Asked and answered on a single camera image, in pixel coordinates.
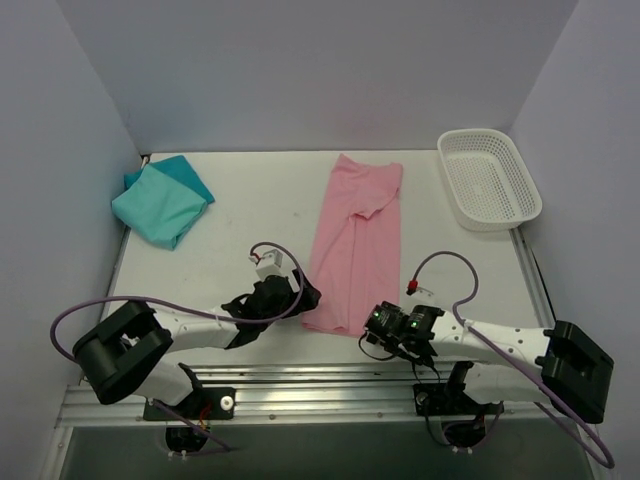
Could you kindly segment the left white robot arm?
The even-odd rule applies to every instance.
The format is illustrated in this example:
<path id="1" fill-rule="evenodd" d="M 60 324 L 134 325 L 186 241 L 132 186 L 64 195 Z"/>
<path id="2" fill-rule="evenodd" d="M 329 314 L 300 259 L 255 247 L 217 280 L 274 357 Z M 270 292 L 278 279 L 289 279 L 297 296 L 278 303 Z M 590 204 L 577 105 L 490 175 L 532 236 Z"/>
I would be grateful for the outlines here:
<path id="1" fill-rule="evenodd" d="M 199 348 L 232 350 L 258 339 L 271 324 L 315 309 L 321 292 L 300 270 L 293 288 L 282 274 L 267 276 L 251 293 L 220 306 L 220 315 L 161 313 L 150 301 L 129 300 L 81 337 L 72 348 L 100 403 L 110 405 L 136 394 L 165 403 L 179 419 L 194 417 L 202 405 L 195 375 L 163 357 Z"/>

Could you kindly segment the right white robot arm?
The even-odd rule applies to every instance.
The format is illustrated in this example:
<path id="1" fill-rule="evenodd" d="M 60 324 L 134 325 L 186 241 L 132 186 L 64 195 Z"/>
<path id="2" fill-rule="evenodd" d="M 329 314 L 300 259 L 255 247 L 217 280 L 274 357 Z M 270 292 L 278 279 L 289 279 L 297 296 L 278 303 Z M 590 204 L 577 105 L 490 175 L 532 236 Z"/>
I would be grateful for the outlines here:
<path id="1" fill-rule="evenodd" d="M 416 365 L 455 358 L 443 390 L 455 412 L 501 401 L 550 403 L 575 420 L 604 420 L 614 361 L 570 322 L 558 321 L 551 329 L 459 323 L 452 312 L 436 307 L 417 305 L 406 313 L 383 302 L 371 311 L 364 331 L 368 342 Z"/>

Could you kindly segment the pink t shirt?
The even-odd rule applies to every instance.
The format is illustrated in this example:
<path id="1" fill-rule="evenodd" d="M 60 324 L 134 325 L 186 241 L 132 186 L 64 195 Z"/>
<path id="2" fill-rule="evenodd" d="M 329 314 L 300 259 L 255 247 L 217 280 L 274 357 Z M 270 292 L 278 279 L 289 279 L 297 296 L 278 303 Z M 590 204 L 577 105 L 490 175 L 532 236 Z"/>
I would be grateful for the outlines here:
<path id="1" fill-rule="evenodd" d="M 358 337 L 372 309 L 396 303 L 401 274 L 403 166 L 358 163 L 342 154 L 325 191 L 308 279 L 321 292 L 303 327 Z"/>

